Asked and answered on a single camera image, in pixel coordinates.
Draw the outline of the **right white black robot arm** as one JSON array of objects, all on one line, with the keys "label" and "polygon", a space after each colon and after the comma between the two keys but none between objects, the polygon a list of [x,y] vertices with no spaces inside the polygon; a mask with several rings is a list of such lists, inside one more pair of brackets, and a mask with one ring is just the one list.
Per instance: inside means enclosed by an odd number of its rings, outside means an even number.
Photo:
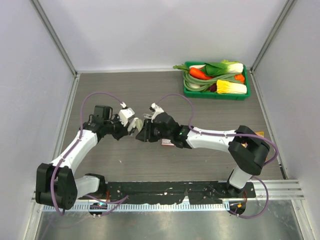
[{"label": "right white black robot arm", "polygon": [[237,166],[228,177],[225,190],[233,198],[243,193],[251,177],[261,174],[270,151],[270,146],[247,126],[241,125],[231,131],[203,130],[180,125],[166,112],[146,118],[135,139],[149,143],[167,139],[180,149],[202,148],[230,153]]}]

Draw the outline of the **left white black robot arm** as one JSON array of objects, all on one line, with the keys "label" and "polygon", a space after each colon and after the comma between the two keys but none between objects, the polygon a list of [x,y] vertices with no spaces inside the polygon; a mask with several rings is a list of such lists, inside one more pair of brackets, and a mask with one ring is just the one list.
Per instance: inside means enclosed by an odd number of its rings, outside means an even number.
[{"label": "left white black robot arm", "polygon": [[96,105],[94,113],[84,122],[73,141],[51,163],[41,163],[36,170],[35,200],[38,204],[69,210],[78,198],[90,194],[100,200],[107,192],[105,177],[87,173],[75,179],[80,163],[100,140],[111,135],[119,140],[128,135],[134,111],[124,106],[113,114],[109,106]]}]

